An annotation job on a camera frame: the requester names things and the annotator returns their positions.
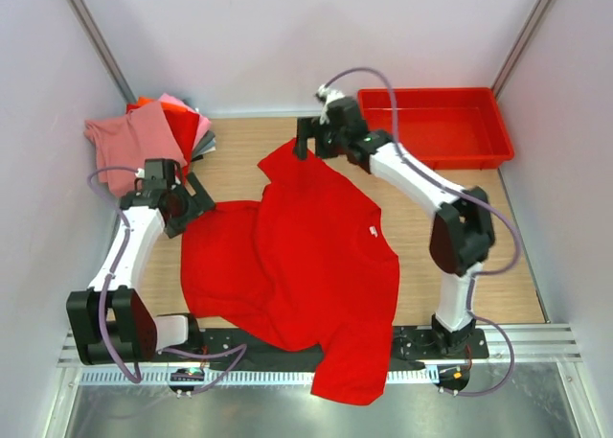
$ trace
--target white ruler strip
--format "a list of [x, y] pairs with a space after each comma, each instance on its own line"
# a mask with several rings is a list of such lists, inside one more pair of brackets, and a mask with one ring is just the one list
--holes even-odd
[[[167, 385], [170, 376], [177, 370], [173, 367], [142, 367], [143, 381], [139, 385]], [[219, 371], [205, 370], [203, 383], [209, 383], [221, 374]], [[271, 386], [271, 385], [309, 385], [313, 383], [313, 373], [266, 373], [256, 371], [232, 371], [219, 386]], [[387, 374], [386, 383], [432, 383], [439, 381], [437, 366], [426, 366], [421, 371], [394, 371]], [[112, 366], [84, 368], [80, 385], [113, 386], [134, 385], [127, 380], [119, 369]], [[173, 385], [197, 385], [195, 382], [175, 381]]]

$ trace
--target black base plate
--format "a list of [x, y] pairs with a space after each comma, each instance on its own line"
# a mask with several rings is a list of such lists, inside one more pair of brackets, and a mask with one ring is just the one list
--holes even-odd
[[[238, 363], [238, 371], [263, 372], [308, 372], [312, 373], [324, 358], [319, 346], [313, 346], [299, 352], [287, 352], [278, 349], [249, 333], [238, 329], [202, 330], [207, 352], [216, 354], [239, 344], [247, 344], [247, 352]], [[407, 371], [423, 369], [418, 360], [449, 359], [465, 360], [466, 353], [442, 356], [434, 343], [431, 343], [429, 329], [417, 329], [411, 326], [395, 326], [394, 342], [390, 354], [390, 371]], [[473, 359], [489, 357], [488, 345], [482, 330], [476, 329], [468, 344]], [[364, 341], [364, 351], [368, 351], [368, 340]], [[211, 368], [226, 369], [234, 356], [212, 360]], [[154, 361], [169, 361], [169, 356], [157, 357]]]

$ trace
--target pink cloth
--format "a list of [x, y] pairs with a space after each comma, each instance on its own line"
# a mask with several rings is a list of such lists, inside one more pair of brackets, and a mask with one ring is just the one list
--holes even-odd
[[[187, 165], [176, 144], [160, 103], [150, 103], [121, 117], [86, 120], [85, 136], [96, 146], [96, 166], [122, 165], [143, 168], [148, 158], [171, 158]], [[134, 189], [134, 174], [114, 171], [100, 173], [114, 196]]]
[[[187, 104], [183, 103], [178, 98], [175, 98], [175, 97], [173, 97], [173, 96], [171, 96], [171, 95], [169, 95], [167, 93], [164, 93], [162, 96], [160, 96], [160, 98], [158, 98], [157, 101], [160, 101], [162, 103], [182, 105], [183, 107], [188, 109], [190, 112], [193, 112], [194, 114], [198, 114], [197, 111], [193, 110]], [[193, 141], [193, 146], [194, 147], [200, 142], [202, 137], [205, 134], [207, 134], [207, 131], [209, 130], [210, 127], [211, 127], [211, 121], [209, 119], [207, 119], [204, 115], [200, 115], [200, 122], [198, 122], [198, 129], [195, 132], [195, 140]]]

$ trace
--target gray floor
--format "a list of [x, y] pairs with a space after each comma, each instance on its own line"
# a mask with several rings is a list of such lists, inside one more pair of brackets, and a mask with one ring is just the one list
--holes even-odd
[[[470, 390], [506, 366], [475, 365]], [[177, 400], [167, 387], [81, 387], [71, 437], [579, 437], [554, 364], [519, 364], [509, 384], [478, 399], [432, 385], [388, 385], [367, 407], [329, 402], [307, 387], [223, 388]]]

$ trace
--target wooden tabletop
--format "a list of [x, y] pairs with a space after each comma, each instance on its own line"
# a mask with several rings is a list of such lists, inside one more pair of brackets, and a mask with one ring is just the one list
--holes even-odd
[[[213, 200], [261, 199], [269, 182], [258, 162], [272, 150], [295, 136], [296, 120], [224, 119], [213, 122], [217, 150], [193, 165], [193, 171]], [[421, 208], [387, 182], [364, 173], [343, 157], [327, 163], [348, 177], [382, 210], [383, 233], [400, 257], [400, 292], [395, 324], [429, 324], [439, 303], [440, 272], [430, 258], [428, 245], [431, 220]], [[443, 171], [441, 175], [466, 186], [480, 186], [490, 203], [510, 216], [500, 177], [494, 170]], [[505, 226], [494, 220], [496, 245], [491, 249], [486, 269], [499, 268], [512, 254], [512, 238]], [[179, 282], [181, 239], [161, 238], [155, 244], [139, 294], [151, 314], [187, 311]], [[496, 277], [480, 278], [476, 298], [477, 314], [498, 323], [542, 323], [534, 283], [522, 257], [512, 271]], [[221, 318], [203, 318], [202, 327], [230, 327]]]

